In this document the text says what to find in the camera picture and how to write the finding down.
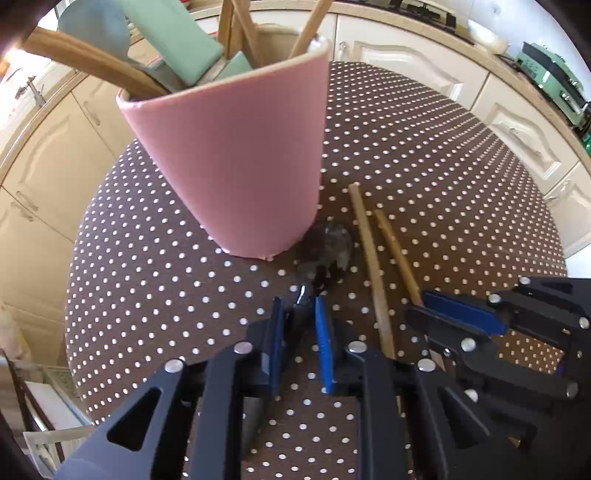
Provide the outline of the teal handled utensil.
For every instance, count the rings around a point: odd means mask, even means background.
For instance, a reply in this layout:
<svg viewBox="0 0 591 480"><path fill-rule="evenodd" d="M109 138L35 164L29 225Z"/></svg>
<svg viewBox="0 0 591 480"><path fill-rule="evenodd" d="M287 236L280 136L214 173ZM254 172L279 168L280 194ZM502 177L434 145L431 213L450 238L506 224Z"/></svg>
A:
<svg viewBox="0 0 591 480"><path fill-rule="evenodd" d="M120 0L125 16L187 86L195 85L223 52L180 1Z"/></svg>

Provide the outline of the chrome sink faucet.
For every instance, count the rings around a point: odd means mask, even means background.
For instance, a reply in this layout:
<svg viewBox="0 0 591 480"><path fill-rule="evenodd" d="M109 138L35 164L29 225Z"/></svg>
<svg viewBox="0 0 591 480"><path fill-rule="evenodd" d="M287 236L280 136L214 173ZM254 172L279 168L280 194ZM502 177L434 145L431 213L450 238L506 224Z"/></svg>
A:
<svg viewBox="0 0 591 480"><path fill-rule="evenodd" d="M46 104L46 100L42 95L42 91L39 90L34 84L35 76L30 76L27 78L26 84L22 87L19 87L15 94L15 99L19 100L22 96L24 96L27 92L30 92L33 95L35 105L37 107L43 107Z"/></svg>

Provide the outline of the green kitchen appliance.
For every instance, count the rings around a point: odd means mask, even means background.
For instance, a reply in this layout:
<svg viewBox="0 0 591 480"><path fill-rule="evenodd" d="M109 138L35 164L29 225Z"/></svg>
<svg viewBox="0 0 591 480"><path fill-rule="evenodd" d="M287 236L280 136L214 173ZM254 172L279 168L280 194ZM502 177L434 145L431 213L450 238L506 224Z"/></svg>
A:
<svg viewBox="0 0 591 480"><path fill-rule="evenodd" d="M564 58L546 47L524 42L515 62L566 117L577 135L583 137L590 126L590 101Z"/></svg>

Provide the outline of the black gas stove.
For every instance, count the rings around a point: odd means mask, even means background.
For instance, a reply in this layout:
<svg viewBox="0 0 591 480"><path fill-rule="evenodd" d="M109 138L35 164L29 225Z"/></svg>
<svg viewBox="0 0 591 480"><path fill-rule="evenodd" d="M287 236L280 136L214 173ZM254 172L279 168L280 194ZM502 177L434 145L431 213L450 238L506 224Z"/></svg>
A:
<svg viewBox="0 0 591 480"><path fill-rule="evenodd" d="M475 44L467 27L458 23L457 12L438 1L360 0L355 1L355 4L400 14L452 34L455 37L463 39L470 45Z"/></svg>

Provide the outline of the brown polka dot tablecloth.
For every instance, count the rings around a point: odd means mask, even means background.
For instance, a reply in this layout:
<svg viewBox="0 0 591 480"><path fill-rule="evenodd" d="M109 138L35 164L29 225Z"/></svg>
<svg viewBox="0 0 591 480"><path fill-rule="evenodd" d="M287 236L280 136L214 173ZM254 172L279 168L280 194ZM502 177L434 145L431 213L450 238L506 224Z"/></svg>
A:
<svg viewBox="0 0 591 480"><path fill-rule="evenodd" d="M524 275L562 276L542 193L510 149L434 90L363 63L335 63L322 154L322 216L356 225L349 185L382 210L425 289L485 297ZM297 259L238 259L214 244L138 142L89 203L74 244L66 355L94 423L165 360L196 363L242 339L296 292ZM356 402L322 391L314 337L242 466L246 479L352 479Z"/></svg>

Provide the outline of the dark metal spoon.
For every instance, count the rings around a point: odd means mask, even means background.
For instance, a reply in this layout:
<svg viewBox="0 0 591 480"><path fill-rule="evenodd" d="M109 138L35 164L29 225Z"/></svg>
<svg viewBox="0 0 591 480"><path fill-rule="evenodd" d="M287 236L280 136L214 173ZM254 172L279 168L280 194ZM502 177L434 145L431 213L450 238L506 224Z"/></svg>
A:
<svg viewBox="0 0 591 480"><path fill-rule="evenodd" d="M328 291L345 276L353 256L353 237L335 219L315 222L297 244L297 292L283 308L283 351L280 370L296 354L297 345L315 318L315 298Z"/></svg>

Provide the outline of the pink utensil holder cup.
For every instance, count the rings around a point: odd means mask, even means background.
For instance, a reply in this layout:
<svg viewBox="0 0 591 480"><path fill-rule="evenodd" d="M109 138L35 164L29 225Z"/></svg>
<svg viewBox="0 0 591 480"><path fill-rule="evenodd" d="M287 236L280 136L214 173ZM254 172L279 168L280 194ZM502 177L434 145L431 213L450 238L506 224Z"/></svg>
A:
<svg viewBox="0 0 591 480"><path fill-rule="evenodd" d="M266 259L293 247L320 197L332 42L291 57L298 32L259 28L269 65L145 101L117 105L206 233L226 253Z"/></svg>

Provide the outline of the white bowl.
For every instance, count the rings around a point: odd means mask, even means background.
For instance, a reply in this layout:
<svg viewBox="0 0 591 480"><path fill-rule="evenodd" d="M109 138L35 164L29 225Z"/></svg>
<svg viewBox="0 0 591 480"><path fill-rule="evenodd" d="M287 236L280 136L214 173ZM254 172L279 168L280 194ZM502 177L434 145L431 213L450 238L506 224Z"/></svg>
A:
<svg viewBox="0 0 591 480"><path fill-rule="evenodd" d="M480 50L493 55L502 55L509 47L508 41L472 19L467 21L467 29L470 39Z"/></svg>

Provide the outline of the curved wooden chopstick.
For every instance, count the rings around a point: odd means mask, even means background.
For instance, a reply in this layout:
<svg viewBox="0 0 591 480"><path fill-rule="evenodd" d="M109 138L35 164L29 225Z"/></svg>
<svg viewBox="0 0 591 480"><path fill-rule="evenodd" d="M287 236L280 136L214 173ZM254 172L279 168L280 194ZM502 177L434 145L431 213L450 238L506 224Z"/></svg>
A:
<svg viewBox="0 0 591 480"><path fill-rule="evenodd" d="M367 215L365 204L363 203L360 188L356 183L348 186L349 198L351 198L353 211L358 222L363 254L365 254L367 269L370 276L370 288L372 288L374 311L378 330L380 334L380 343L384 355L389 359L397 358L396 344L394 344L394 335L389 315L389 305L384 282L381 275L381 267L377 255L372 228Z"/></svg>

